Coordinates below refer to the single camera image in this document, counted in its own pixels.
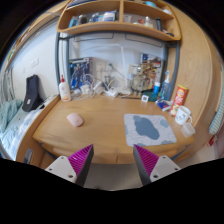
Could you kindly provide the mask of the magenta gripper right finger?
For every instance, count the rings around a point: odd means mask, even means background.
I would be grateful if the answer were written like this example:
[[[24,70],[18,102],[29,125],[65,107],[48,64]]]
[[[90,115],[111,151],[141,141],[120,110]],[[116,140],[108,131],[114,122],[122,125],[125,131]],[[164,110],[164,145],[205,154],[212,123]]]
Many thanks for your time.
[[[147,149],[134,145],[133,155],[143,185],[148,185],[180,170],[169,157],[157,156]]]

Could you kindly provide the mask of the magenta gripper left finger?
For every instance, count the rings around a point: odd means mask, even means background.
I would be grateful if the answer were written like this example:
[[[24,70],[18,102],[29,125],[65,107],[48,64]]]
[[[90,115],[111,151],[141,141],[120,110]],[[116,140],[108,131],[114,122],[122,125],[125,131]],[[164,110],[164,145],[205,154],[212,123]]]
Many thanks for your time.
[[[83,187],[93,155],[93,145],[89,145],[68,157],[58,157],[46,168],[46,171]]]

